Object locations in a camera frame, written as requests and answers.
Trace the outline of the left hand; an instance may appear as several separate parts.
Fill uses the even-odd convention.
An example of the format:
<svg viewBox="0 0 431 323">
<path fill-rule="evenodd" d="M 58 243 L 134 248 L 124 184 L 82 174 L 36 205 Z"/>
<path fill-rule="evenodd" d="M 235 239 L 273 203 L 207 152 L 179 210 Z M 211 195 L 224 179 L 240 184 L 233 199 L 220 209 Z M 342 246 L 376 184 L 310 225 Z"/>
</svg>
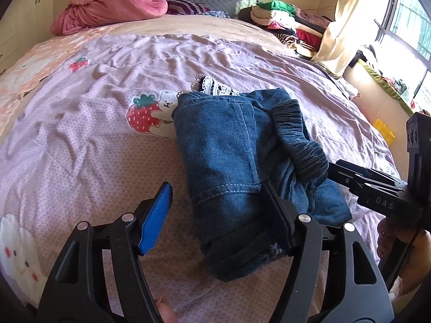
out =
<svg viewBox="0 0 431 323">
<path fill-rule="evenodd" d="M 160 297 L 156 299 L 156 307 L 164 323 L 177 323 L 178 318 L 169 305 Z"/>
</svg>

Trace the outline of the right hand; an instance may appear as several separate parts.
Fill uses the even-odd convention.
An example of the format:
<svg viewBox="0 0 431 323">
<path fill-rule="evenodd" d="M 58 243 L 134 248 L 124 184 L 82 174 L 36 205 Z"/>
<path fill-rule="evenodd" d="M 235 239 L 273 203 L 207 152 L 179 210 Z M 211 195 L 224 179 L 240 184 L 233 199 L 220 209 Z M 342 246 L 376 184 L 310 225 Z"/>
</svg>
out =
<svg viewBox="0 0 431 323">
<path fill-rule="evenodd" d="M 402 251 L 403 264 L 399 271 L 398 294 L 414 291 L 430 272 L 430 232 L 406 227 L 393 219 L 384 218 L 378 224 L 378 256 L 387 257 L 394 242 L 406 245 Z"/>
</svg>

